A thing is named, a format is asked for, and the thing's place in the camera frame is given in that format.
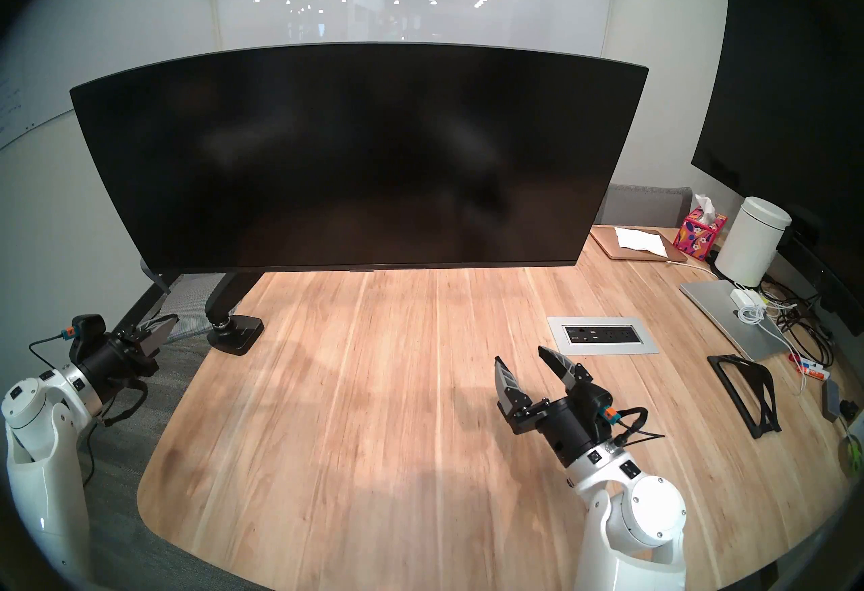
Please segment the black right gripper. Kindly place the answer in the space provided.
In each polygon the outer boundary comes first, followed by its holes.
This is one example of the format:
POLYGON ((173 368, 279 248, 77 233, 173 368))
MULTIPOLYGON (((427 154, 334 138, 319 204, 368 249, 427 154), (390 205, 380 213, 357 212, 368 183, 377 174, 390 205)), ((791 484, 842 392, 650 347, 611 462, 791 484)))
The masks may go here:
MULTIPOLYGON (((593 377, 581 363, 549 347, 539 346, 537 354, 560 379, 568 394, 592 384, 593 377)), ((571 466, 592 449, 612 438, 612 425, 603 412, 612 398, 576 403, 570 398, 534 403, 522 391, 502 358, 494 359, 494 382, 498 409, 515 435, 537 430, 563 467, 571 466)))

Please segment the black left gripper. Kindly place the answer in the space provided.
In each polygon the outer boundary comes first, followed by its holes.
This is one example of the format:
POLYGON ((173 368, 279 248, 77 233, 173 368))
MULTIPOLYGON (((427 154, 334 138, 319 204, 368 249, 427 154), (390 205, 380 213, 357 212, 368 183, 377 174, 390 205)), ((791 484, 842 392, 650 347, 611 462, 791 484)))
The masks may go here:
POLYGON ((137 345, 113 336, 85 342, 85 377, 100 401, 108 401, 125 389, 144 392, 144 378, 159 366, 154 357, 171 335, 178 315, 162 315, 142 323, 137 345))

